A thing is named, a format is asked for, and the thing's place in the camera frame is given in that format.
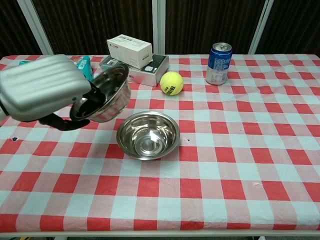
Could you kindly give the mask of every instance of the soda can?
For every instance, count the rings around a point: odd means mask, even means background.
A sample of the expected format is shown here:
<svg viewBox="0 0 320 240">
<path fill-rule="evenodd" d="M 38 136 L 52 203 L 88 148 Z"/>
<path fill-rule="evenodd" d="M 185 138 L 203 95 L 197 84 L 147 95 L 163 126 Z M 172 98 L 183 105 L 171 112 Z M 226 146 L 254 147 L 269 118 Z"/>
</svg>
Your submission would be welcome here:
<svg viewBox="0 0 320 240">
<path fill-rule="evenodd" d="M 209 54 L 205 80 L 212 85 L 221 85 L 227 81 L 227 73 L 232 56 L 232 47 L 225 42 L 212 45 Z"/>
</svg>

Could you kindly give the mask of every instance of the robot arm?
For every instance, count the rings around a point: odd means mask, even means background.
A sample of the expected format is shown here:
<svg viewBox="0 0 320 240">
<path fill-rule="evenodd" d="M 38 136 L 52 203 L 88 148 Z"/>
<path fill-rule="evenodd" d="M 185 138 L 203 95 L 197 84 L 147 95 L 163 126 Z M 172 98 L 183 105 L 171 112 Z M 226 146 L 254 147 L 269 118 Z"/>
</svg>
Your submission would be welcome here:
<svg viewBox="0 0 320 240">
<path fill-rule="evenodd" d="M 0 121 L 7 116 L 66 131 L 81 128 L 89 120 L 63 120 L 54 112 L 87 98 L 103 105 L 106 98 L 65 55 L 53 55 L 0 71 Z"/>
</svg>

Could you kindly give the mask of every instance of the stainless steel bowl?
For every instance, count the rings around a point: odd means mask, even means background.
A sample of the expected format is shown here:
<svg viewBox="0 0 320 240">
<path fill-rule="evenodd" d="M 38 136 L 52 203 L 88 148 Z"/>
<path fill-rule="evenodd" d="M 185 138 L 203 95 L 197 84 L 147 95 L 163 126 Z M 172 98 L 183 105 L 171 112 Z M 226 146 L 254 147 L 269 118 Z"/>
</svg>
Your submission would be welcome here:
<svg viewBox="0 0 320 240">
<path fill-rule="evenodd" d="M 171 117 L 155 111 L 139 112 L 128 117 L 116 133 L 120 148 L 140 160 L 166 156 L 175 149 L 179 140 L 178 124 Z"/>
<path fill-rule="evenodd" d="M 71 107 L 70 118 L 74 121 L 89 119 L 104 123 L 116 117 L 130 100 L 128 73 L 126 64 L 117 65 L 102 72 L 92 83 L 105 95 L 104 105 L 97 108 L 88 99 L 79 99 Z"/>
</svg>

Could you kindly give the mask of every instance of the white box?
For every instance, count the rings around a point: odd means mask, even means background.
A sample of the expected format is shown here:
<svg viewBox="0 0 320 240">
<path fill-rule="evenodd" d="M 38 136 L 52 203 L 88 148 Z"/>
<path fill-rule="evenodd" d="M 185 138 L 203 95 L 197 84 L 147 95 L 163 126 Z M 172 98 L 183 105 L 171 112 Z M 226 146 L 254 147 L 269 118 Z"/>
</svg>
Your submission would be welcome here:
<svg viewBox="0 0 320 240">
<path fill-rule="evenodd" d="M 152 45 L 130 36 L 119 35 L 107 41 L 111 57 L 137 69 L 152 61 Z"/>
<path fill-rule="evenodd" d="M 161 77 L 169 68 L 169 57 L 165 55 L 153 55 L 153 61 L 142 69 L 137 69 L 133 66 L 129 66 L 128 80 L 137 84 L 143 84 L 148 86 L 157 86 Z M 100 63 L 100 67 L 103 71 L 108 70 L 116 65 L 122 64 L 121 61 L 107 56 Z"/>
</svg>

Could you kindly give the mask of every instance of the yellow tennis ball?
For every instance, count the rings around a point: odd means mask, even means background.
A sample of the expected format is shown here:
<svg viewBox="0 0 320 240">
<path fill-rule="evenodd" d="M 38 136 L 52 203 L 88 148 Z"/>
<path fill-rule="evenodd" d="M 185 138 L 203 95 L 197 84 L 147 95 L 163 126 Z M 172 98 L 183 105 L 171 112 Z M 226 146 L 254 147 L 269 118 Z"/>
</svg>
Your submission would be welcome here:
<svg viewBox="0 0 320 240">
<path fill-rule="evenodd" d="M 167 95 L 176 95 L 181 92 L 184 87 L 182 76 L 175 71 L 168 71 L 160 80 L 161 90 Z"/>
</svg>

